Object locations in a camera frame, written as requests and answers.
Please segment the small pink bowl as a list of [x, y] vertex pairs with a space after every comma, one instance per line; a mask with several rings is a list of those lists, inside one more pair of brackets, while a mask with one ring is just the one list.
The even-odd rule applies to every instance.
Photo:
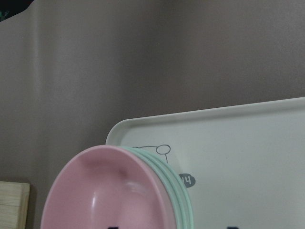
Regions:
[[161, 179], [143, 160], [116, 146], [95, 146], [71, 159], [51, 186], [43, 229], [175, 229]]

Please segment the cream serving tray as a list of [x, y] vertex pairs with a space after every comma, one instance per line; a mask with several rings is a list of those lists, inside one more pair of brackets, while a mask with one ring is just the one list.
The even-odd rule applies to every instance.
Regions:
[[187, 186], [197, 229], [305, 226], [305, 100], [128, 119], [108, 145], [143, 148]]

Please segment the bamboo cutting board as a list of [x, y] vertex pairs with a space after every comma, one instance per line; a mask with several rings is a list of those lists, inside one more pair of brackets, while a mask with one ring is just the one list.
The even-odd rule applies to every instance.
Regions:
[[29, 183], [1, 181], [0, 227], [2, 229], [26, 228], [30, 187]]

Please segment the black tool holder stand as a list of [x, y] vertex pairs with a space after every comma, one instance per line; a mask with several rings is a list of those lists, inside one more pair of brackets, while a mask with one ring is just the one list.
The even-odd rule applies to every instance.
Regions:
[[25, 11], [34, 0], [0, 0], [0, 21]]

